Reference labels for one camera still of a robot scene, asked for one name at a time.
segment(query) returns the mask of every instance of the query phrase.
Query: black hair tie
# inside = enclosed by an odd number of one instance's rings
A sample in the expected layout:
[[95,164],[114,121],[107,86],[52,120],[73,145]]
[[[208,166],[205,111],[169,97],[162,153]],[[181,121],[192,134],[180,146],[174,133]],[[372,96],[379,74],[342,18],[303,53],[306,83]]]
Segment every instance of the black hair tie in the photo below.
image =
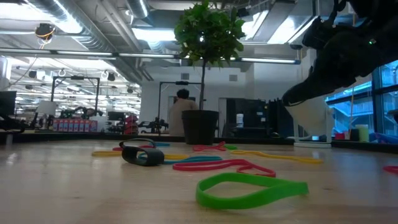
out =
[[[128,141],[147,141],[156,147],[156,143],[151,139],[129,139],[119,143],[122,150],[122,158],[128,163],[139,165],[139,166],[156,166],[162,164],[164,161],[164,154],[162,151],[156,148],[139,148],[136,146],[125,146],[124,143]],[[147,154],[146,159],[140,159],[137,157],[138,152],[144,152]]]

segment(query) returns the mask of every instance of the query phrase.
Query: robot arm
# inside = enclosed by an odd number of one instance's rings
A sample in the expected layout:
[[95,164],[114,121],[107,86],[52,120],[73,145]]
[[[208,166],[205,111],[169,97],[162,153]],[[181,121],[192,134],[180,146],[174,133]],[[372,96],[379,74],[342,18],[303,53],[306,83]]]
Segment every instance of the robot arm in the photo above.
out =
[[[346,1],[359,11],[360,17],[366,17],[364,24],[333,25],[337,11],[343,10]],[[324,126],[328,111],[323,95],[348,87],[356,77],[365,77],[377,67],[398,60],[398,2],[335,0],[330,18],[315,19],[304,35],[303,45],[318,50],[318,57],[308,78],[289,89],[282,101],[308,133],[321,135],[325,134],[320,127]]]

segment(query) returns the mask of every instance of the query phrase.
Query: tree trunk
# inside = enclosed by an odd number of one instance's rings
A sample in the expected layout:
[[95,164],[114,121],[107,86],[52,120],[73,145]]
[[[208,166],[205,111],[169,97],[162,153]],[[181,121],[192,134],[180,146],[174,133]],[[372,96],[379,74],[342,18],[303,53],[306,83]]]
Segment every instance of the tree trunk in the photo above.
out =
[[206,72],[206,60],[203,59],[203,65],[201,66],[199,110],[203,110],[203,100],[204,100],[204,95],[205,95],[205,72]]

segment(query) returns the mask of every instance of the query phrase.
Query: white container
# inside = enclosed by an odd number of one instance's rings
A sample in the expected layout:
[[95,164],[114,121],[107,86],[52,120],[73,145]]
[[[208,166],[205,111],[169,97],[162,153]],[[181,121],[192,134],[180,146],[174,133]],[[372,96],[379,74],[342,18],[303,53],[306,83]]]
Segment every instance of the white container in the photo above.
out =
[[243,128],[243,114],[236,115],[236,127]]

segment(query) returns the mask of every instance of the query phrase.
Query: potted plant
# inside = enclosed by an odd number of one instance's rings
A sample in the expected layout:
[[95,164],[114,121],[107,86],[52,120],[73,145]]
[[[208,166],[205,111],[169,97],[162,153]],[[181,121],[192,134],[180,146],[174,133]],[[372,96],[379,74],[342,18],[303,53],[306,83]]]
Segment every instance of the potted plant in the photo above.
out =
[[223,66],[223,60],[230,63],[238,58],[243,44],[238,40],[244,37],[244,21],[237,19],[237,10],[210,9],[209,0],[186,9],[174,29],[177,42],[182,46],[181,58],[188,57],[188,64],[202,60],[202,76],[198,111],[183,111],[182,119],[187,144],[212,144],[218,120],[217,111],[203,110],[205,72],[208,64]]

